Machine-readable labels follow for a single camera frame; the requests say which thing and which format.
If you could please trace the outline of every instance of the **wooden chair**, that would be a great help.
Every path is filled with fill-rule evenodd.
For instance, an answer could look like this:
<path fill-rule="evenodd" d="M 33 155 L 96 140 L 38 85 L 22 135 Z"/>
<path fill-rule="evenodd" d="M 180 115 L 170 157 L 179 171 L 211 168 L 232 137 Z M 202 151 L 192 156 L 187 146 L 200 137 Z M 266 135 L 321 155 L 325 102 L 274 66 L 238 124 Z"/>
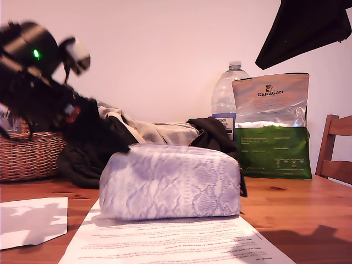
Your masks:
<path fill-rule="evenodd" d="M 332 114 L 326 116 L 325 129 L 315 174 L 352 184 L 352 162 L 331 161 L 335 137 L 337 135 L 352 136 L 352 115 L 344 118 L 339 118 L 338 115 Z"/>

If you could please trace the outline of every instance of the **plastic water bottle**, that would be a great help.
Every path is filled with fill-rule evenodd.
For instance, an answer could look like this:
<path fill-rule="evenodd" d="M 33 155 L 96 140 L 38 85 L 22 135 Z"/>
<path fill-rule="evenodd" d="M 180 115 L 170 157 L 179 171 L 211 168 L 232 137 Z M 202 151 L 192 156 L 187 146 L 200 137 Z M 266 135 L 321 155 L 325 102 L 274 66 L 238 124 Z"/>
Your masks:
<path fill-rule="evenodd" d="M 221 75 L 213 90 L 211 99 L 212 116 L 224 124 L 232 141 L 236 141 L 236 105 L 232 82 L 249 77 L 248 73 L 241 69 L 240 61 L 230 62 L 229 69 Z"/>

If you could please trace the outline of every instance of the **white wall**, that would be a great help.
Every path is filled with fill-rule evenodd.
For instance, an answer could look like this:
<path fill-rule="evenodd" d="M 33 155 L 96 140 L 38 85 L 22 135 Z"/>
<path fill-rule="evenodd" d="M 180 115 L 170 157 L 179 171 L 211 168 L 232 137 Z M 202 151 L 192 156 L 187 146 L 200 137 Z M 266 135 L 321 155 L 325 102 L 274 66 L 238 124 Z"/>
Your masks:
<path fill-rule="evenodd" d="M 308 129 L 315 172 L 327 114 L 352 114 L 352 37 L 267 70 L 255 65 L 280 0 L 1 0 L 1 22 L 34 20 L 59 42 L 81 39 L 91 69 L 70 83 L 133 118 L 186 121 L 211 114 L 212 88 L 231 60 L 251 76 L 310 74 Z M 55 78 L 63 79 L 60 69 Z M 352 140 L 334 158 L 351 160 Z"/>

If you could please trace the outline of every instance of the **green light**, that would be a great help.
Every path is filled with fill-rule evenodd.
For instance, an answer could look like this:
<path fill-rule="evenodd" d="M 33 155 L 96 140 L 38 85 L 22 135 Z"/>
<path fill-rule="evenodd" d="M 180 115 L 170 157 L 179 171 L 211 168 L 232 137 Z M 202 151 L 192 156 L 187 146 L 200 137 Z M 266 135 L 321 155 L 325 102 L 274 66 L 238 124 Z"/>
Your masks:
<path fill-rule="evenodd" d="M 33 50 L 33 56 L 36 57 L 37 59 L 40 58 L 40 54 L 39 54 L 39 52 L 36 49 Z"/>

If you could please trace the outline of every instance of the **paper sheet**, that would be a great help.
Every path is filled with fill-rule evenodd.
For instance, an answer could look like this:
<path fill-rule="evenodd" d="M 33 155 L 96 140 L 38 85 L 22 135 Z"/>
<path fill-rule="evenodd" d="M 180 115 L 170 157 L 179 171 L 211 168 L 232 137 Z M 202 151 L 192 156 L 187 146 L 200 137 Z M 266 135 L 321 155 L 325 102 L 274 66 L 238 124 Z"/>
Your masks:
<path fill-rule="evenodd" d="M 59 264 L 294 263 L 241 217 L 124 222 L 98 201 Z"/>
<path fill-rule="evenodd" d="M 0 203 L 0 248 L 38 245 L 67 233 L 67 197 Z"/>

